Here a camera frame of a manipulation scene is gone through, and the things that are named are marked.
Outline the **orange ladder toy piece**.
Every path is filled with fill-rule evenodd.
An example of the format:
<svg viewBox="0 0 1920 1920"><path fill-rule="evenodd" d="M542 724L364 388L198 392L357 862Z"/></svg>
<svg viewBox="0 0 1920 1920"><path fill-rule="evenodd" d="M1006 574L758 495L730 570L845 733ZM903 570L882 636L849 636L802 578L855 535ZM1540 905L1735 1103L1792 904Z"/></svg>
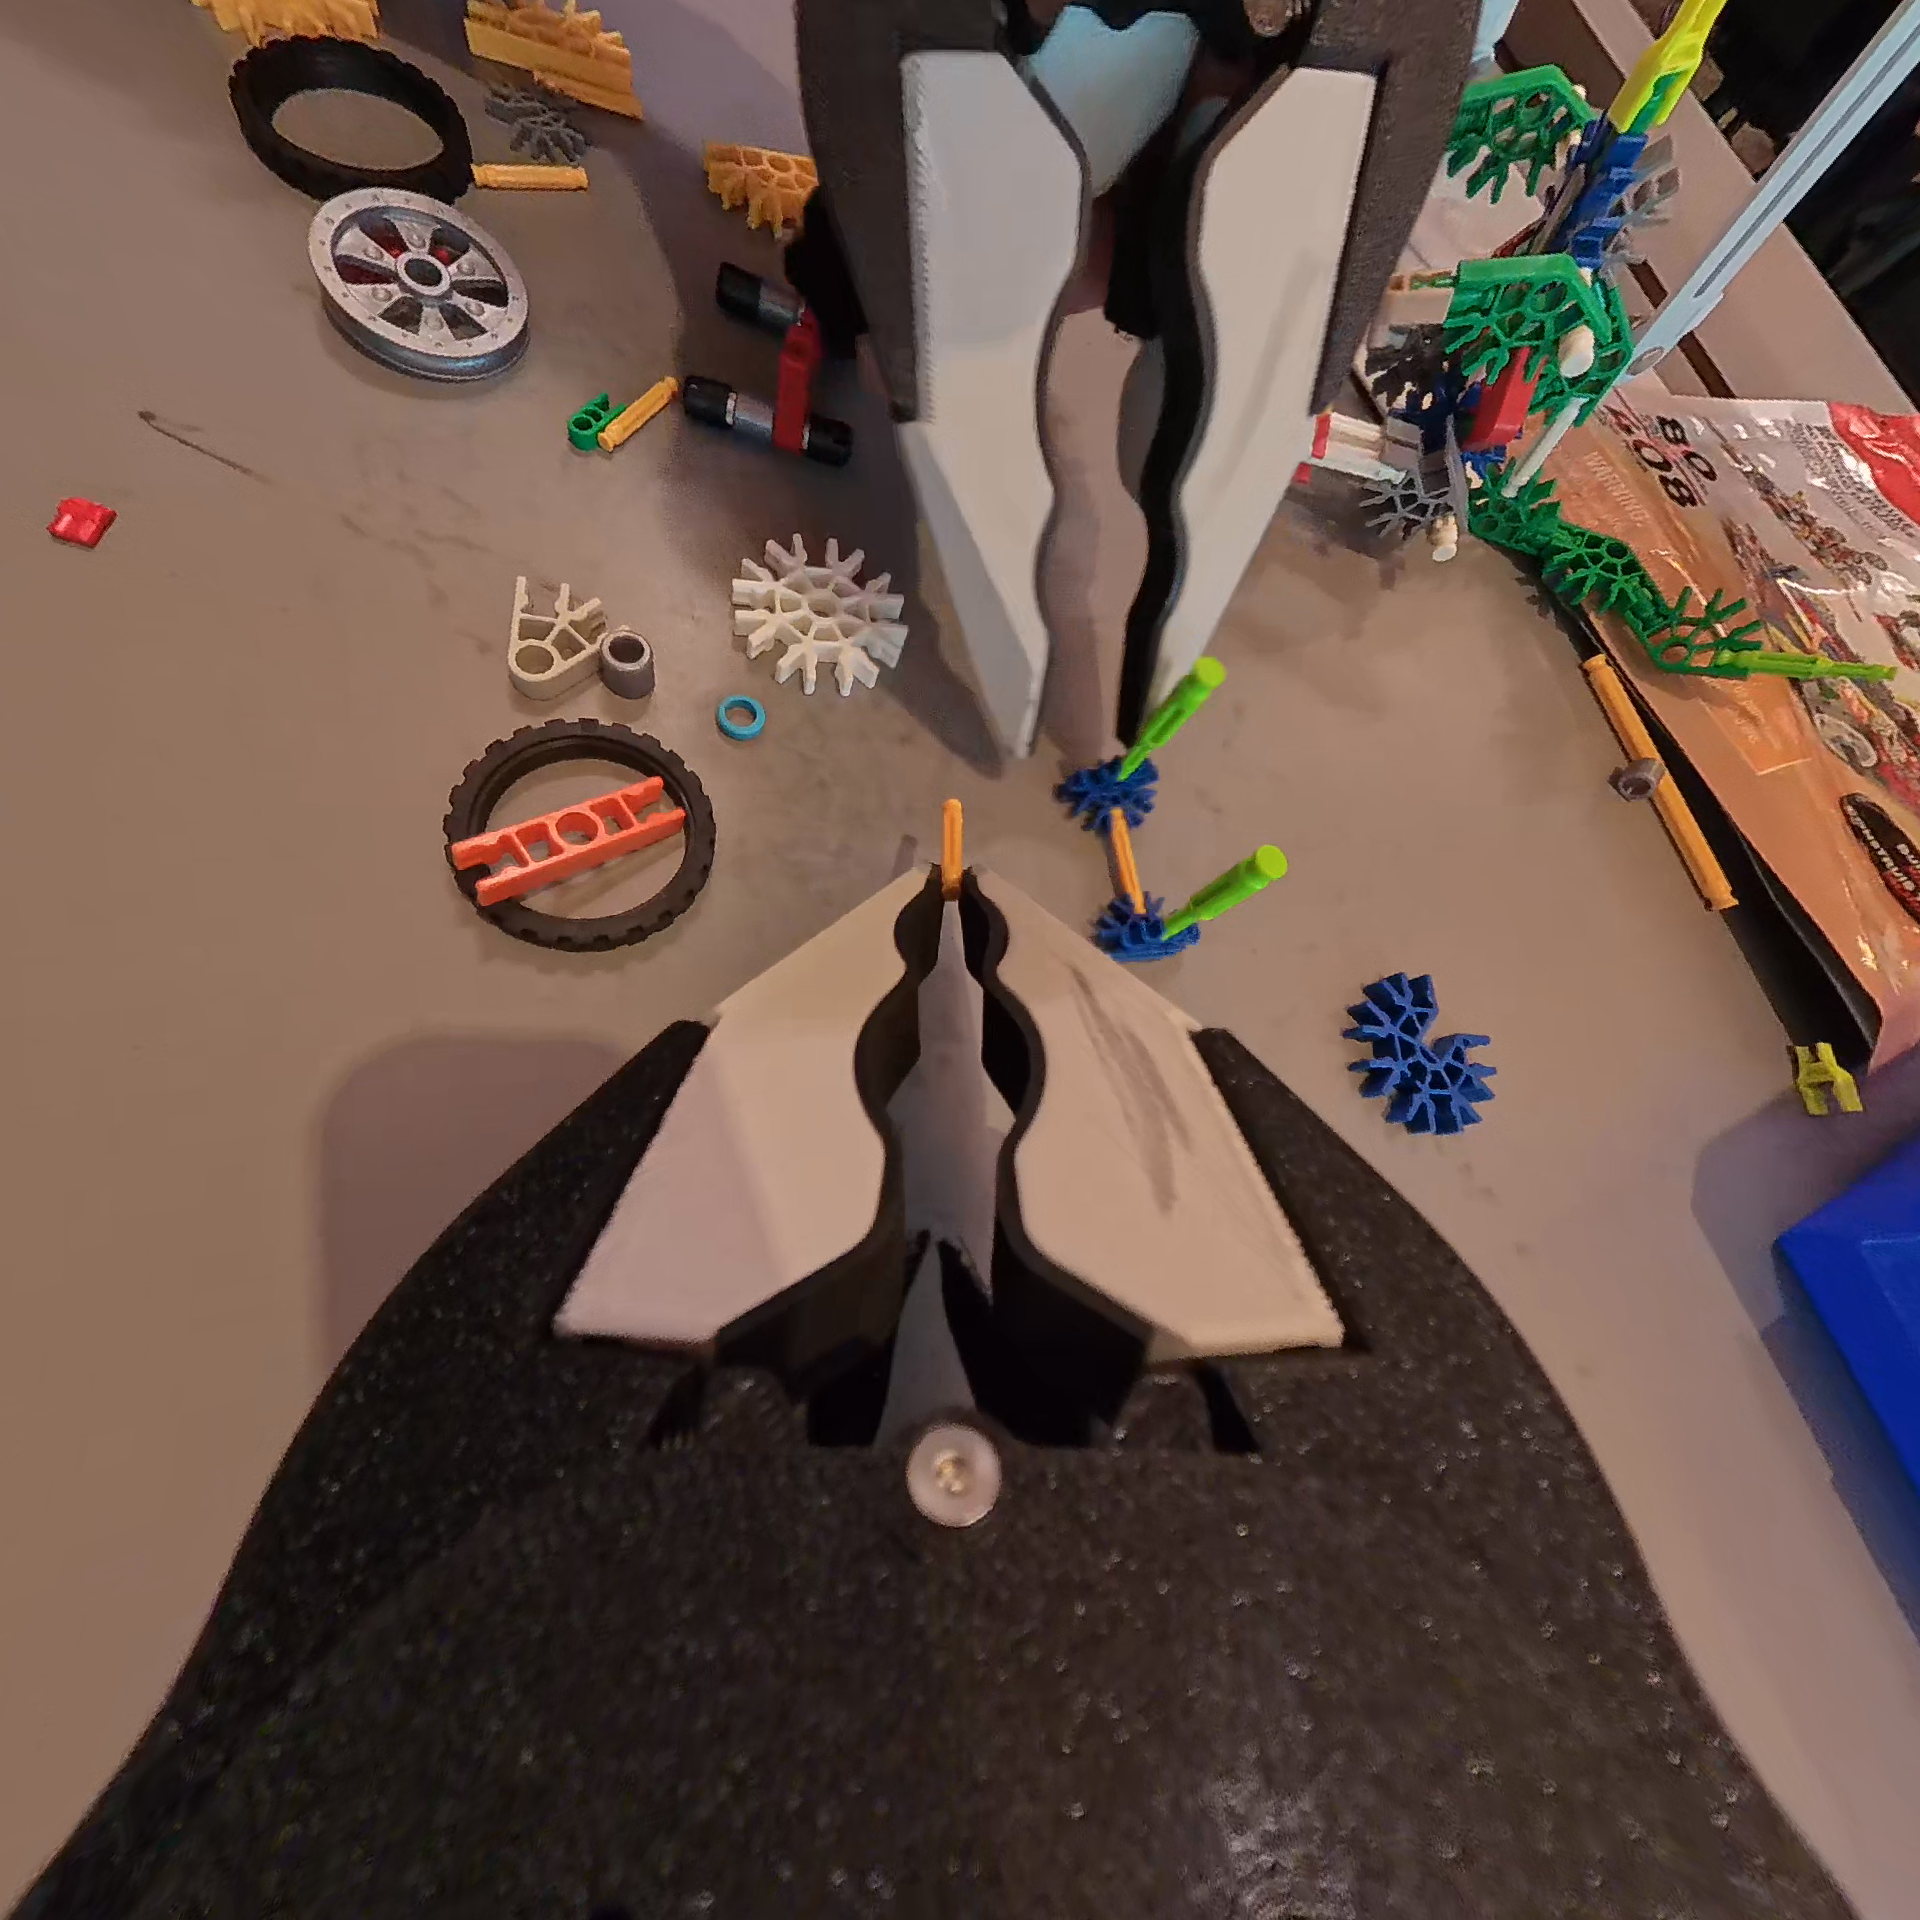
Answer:
<svg viewBox="0 0 1920 1920"><path fill-rule="evenodd" d="M685 833L661 778L641 778L552 816L448 842L453 875L470 875L482 905L531 897L622 857Z"/></svg>

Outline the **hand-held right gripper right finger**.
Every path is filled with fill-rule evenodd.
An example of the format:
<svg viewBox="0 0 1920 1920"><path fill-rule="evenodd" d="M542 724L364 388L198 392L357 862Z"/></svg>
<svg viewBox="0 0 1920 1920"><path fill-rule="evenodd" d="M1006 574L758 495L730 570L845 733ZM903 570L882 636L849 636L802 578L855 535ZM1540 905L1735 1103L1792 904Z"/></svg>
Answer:
<svg viewBox="0 0 1920 1920"><path fill-rule="evenodd" d="M1019 884L964 887L996 1165L996 1312L1036 1367L1337 1349L1342 1317L1281 1210L1196 1022Z"/></svg>

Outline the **long light blue rod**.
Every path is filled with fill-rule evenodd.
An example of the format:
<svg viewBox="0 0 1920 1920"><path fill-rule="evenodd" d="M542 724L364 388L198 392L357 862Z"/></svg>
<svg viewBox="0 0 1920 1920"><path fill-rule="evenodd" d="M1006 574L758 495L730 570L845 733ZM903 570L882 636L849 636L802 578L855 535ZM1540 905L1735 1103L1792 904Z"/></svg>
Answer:
<svg viewBox="0 0 1920 1920"><path fill-rule="evenodd" d="M1693 80L1706 31L1725 5L1678 5L1666 38L1623 80L1609 119L1650 129ZM1693 272L1636 328L1628 375L1661 366L1720 304L1732 284L1785 225L1792 210L1831 170L1849 137L1881 112L1920 60L1920 5L1895 5L1872 43L1846 63L1838 86L1792 136L1785 154L1753 180L1735 223L1706 247Z"/></svg>

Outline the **white snowflake toy connector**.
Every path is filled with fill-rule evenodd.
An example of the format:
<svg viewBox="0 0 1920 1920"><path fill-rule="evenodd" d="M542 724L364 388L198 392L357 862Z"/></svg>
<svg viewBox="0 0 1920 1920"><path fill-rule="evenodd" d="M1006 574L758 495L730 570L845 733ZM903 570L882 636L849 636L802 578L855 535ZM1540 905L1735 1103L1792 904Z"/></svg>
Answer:
<svg viewBox="0 0 1920 1920"><path fill-rule="evenodd" d="M867 578L860 552L830 543L823 559L808 559L805 543L768 543L761 559L738 559L730 578L730 636L746 655L778 653L778 683L802 681L812 692L818 671L833 671L838 692L849 683L879 683L879 671L899 666L906 646L903 592L889 574Z"/></svg>

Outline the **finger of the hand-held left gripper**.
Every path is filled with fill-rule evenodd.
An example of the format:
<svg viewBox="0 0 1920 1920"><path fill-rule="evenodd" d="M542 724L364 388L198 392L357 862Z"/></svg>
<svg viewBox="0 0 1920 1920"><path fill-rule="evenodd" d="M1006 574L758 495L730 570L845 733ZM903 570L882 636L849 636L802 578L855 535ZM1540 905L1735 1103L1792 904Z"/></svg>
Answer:
<svg viewBox="0 0 1920 1920"><path fill-rule="evenodd" d="M915 411L899 446L982 710L999 749L1025 755L1048 666L1039 372L1081 255L1089 164L999 50L906 56L903 149Z"/></svg>
<svg viewBox="0 0 1920 1920"><path fill-rule="evenodd" d="M1346 223L1378 80L1296 63L1235 112L1189 114L1147 234L1158 402L1142 434L1142 578L1124 619L1114 736L1209 653L1309 447Z"/></svg>

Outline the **colourful toy construction model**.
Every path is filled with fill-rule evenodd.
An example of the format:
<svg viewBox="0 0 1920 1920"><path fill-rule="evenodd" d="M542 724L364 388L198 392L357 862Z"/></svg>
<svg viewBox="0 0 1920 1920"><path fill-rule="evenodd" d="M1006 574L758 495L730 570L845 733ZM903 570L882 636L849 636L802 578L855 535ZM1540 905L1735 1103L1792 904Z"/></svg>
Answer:
<svg viewBox="0 0 1920 1920"><path fill-rule="evenodd" d="M1468 197L1510 185L1540 213L1492 255L1398 272L1387 294L1446 294L1428 326L1394 326L1365 358L1372 417L1322 411L1296 481L1337 474L1368 528L1427 535L1452 559L1476 512L1519 495L1632 362L1628 240L1678 185L1661 136L1698 56L1650 47L1598 112L1560 63L1468 85L1442 170Z"/></svg>

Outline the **blue double toy connector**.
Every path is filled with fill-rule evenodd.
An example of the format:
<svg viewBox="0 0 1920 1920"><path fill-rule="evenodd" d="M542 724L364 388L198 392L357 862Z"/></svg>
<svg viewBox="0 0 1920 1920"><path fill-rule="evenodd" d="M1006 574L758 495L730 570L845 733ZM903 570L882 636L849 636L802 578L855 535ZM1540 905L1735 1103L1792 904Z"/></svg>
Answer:
<svg viewBox="0 0 1920 1920"><path fill-rule="evenodd" d="M1350 1072L1362 1072L1362 1097L1384 1103L1387 1123L1420 1136L1457 1136L1479 1123L1479 1106L1492 1103L1492 1065L1476 1049L1489 1038L1432 1038L1438 998L1428 976L1387 973L1346 1013L1350 1028L1342 1038L1365 1049L1365 1060L1350 1060Z"/></svg>

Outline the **black toy tyre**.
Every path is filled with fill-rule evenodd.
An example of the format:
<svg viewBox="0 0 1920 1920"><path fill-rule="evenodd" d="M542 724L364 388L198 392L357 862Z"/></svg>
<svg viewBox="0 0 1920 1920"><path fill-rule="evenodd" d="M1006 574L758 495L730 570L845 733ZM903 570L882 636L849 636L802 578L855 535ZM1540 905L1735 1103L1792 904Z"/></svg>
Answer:
<svg viewBox="0 0 1920 1920"><path fill-rule="evenodd" d="M440 137L440 159L421 165L381 170L347 165L283 137L272 127L278 108L285 108L297 94L317 86L344 86L403 108ZM411 60L398 60L386 47L347 38L278 38L232 63L225 94L255 159L278 180L317 204L350 190L426 194L434 204L458 204L470 190L470 137L458 100L428 76L421 76Z"/></svg>
<svg viewBox="0 0 1920 1920"><path fill-rule="evenodd" d="M542 911L531 904L535 895L517 904L482 905L470 897L470 875L453 875L453 884L461 887L461 897L475 905L482 920L490 920L494 928L531 948L557 948L557 953L634 948L661 936L670 920L682 920L692 905L692 897L707 887L712 857L718 857L718 816L712 816L707 785L659 736L627 733L622 724L580 715L580 724L535 724L502 742L490 742L448 789L443 847L458 836L487 833L487 828L508 828L508 818L499 816L508 789L522 785L531 774L568 769L568 765L616 769L622 785L661 778L670 806L685 806L685 833L667 836L682 847L675 869L639 905L608 911L608 916Z"/></svg>

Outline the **blue plastic bin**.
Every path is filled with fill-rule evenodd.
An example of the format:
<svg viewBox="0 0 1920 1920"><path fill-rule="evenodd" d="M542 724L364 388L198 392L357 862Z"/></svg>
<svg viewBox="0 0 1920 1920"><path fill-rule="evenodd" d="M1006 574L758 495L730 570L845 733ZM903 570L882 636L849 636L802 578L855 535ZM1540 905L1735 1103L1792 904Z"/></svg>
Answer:
<svg viewBox="0 0 1920 1920"><path fill-rule="evenodd" d="M1920 1486L1920 1141L1776 1236L1776 1253Z"/></svg>

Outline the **long yellow toy rod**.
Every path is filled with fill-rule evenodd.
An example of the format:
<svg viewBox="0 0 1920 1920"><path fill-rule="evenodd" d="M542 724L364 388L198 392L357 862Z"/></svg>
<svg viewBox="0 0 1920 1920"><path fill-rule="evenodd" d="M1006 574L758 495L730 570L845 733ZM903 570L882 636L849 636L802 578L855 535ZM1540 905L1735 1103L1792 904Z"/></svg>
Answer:
<svg viewBox="0 0 1920 1920"><path fill-rule="evenodd" d="M1604 712L1604 724L1621 742L1621 755L1623 755L1621 765L1644 757L1644 755L1661 757L1661 749L1650 744L1650 733L1644 724L1644 710L1623 688L1613 662L1604 653L1593 653L1593 655L1583 655L1583 677L1585 677L1585 688L1593 688L1598 710ZM1656 818L1661 818L1673 857L1684 862L1701 905L1717 911L1717 916L1735 911L1740 897L1735 897L1706 833L1698 828L1693 806L1684 799L1678 784L1668 778L1668 765L1666 765L1661 789L1644 806L1656 810Z"/></svg>

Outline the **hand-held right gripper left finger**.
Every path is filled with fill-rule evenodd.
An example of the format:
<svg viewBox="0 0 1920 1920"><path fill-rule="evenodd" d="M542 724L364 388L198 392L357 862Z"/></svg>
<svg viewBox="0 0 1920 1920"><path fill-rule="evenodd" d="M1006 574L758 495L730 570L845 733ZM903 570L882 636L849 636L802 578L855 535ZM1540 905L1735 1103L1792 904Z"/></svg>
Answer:
<svg viewBox="0 0 1920 1920"><path fill-rule="evenodd" d="M557 1331L646 1349L879 1349L906 1289L895 1097L920 1060L941 869L726 995Z"/></svg>

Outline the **light green toy rod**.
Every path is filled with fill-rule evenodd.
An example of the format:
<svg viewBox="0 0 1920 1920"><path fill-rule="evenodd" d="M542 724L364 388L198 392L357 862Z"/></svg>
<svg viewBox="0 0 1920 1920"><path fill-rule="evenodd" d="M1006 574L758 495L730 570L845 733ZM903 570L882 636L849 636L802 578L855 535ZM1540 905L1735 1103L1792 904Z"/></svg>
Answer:
<svg viewBox="0 0 1920 1920"><path fill-rule="evenodd" d="M1152 710L1152 715L1139 728L1127 755L1118 757L1118 778L1139 778L1142 765L1167 749L1189 715L1210 697L1210 688L1225 681L1225 666L1217 655L1196 655L1171 692Z"/></svg>
<svg viewBox="0 0 1920 1920"><path fill-rule="evenodd" d="M1209 877L1189 904L1167 911L1161 938L1167 946L1183 938L1189 928L1196 928L1196 926L1225 916L1232 905L1239 905L1244 897L1257 897L1281 875L1288 875L1288 853L1281 847L1247 853L1225 875Z"/></svg>

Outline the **silver toy wheel hub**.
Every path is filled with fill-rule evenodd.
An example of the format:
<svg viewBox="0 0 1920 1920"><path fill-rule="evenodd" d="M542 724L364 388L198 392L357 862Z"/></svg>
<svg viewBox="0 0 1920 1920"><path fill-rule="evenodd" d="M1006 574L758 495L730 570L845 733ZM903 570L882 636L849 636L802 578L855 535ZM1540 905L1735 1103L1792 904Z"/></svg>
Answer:
<svg viewBox="0 0 1920 1920"><path fill-rule="evenodd" d="M347 190L317 204L307 252L325 321L390 372L470 385L514 372L531 343L522 272L448 204Z"/></svg>

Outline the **yellow toy connector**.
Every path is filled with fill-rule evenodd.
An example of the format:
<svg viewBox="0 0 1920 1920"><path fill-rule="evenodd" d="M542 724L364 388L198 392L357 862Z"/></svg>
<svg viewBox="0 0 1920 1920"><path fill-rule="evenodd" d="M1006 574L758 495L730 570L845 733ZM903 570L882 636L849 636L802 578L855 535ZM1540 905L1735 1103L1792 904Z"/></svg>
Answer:
<svg viewBox="0 0 1920 1920"><path fill-rule="evenodd" d="M805 154L705 145L705 185L723 210L746 213L748 225L778 240L802 234L818 165Z"/></svg>
<svg viewBox="0 0 1920 1920"><path fill-rule="evenodd" d="M248 47L272 38L344 38L381 43L373 0L194 0L220 31L242 31Z"/></svg>
<svg viewBox="0 0 1920 1920"><path fill-rule="evenodd" d="M623 31L573 0L469 0L469 50L522 68L568 100L641 119Z"/></svg>

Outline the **printed plastic bag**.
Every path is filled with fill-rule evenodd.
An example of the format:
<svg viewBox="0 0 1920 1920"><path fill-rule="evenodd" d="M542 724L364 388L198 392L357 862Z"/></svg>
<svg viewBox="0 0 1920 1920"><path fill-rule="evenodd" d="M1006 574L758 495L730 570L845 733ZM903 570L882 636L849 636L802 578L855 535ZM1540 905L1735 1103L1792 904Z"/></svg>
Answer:
<svg viewBox="0 0 1920 1920"><path fill-rule="evenodd" d="M1735 833L1740 946L1792 1040L1881 1071L1920 1038L1920 421L1809 397L1609 392L1545 468L1688 611L1785 662L1887 681L1706 681L1598 616L1706 828Z"/></svg>

